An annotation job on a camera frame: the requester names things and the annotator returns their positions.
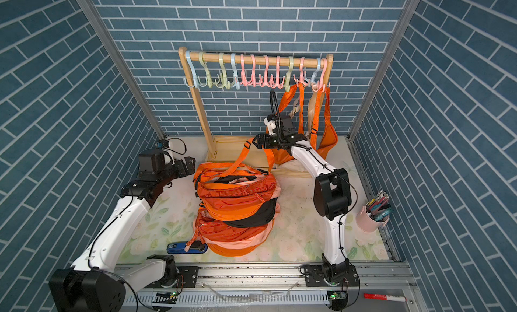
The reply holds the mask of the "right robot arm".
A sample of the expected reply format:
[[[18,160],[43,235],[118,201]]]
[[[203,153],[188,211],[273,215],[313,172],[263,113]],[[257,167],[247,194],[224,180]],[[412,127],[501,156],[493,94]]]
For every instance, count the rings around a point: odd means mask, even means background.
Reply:
[[[251,141],[257,149],[285,150],[293,156],[315,179],[313,203],[320,216],[325,218],[325,243],[322,255],[324,279],[330,284],[359,286],[359,275],[343,247],[343,219],[349,212],[354,189],[345,169],[326,162],[311,146],[307,137],[295,132],[292,120],[282,115],[275,91],[270,91],[271,115],[265,123],[268,132],[257,134]]]

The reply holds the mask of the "large pink sling bag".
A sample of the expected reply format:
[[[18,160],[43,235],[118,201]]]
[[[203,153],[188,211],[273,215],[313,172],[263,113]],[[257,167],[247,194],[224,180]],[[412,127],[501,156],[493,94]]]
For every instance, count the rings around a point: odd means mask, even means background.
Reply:
[[[248,239],[244,239],[241,241],[213,241],[206,239],[208,244],[217,245],[228,250],[243,250],[249,247],[258,246],[263,243],[267,237],[269,236],[269,231],[264,231],[258,235],[249,237]]]

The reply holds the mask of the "dark red-orange bag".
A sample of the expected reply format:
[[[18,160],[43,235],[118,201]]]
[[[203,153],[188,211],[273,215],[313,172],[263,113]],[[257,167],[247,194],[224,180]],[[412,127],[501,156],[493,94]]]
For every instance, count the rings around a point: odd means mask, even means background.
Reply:
[[[194,241],[201,241],[204,244],[208,244],[206,239],[227,242],[241,241],[264,231],[269,231],[270,234],[274,221],[275,219],[260,227],[230,227],[223,221],[213,219],[206,209],[200,208],[196,220],[193,223],[194,235],[187,242],[187,245],[190,246]]]

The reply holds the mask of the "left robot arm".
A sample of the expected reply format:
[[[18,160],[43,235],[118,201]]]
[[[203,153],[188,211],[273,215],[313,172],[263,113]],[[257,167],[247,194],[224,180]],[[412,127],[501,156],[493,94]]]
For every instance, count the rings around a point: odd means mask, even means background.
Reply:
[[[110,218],[90,245],[67,269],[56,270],[49,288],[58,311],[119,311],[126,293],[152,283],[169,288],[179,283],[171,255],[152,255],[146,262],[117,272],[125,244],[164,188],[176,178],[195,173],[195,159],[175,159],[167,140],[141,151],[136,179],[122,187]]]

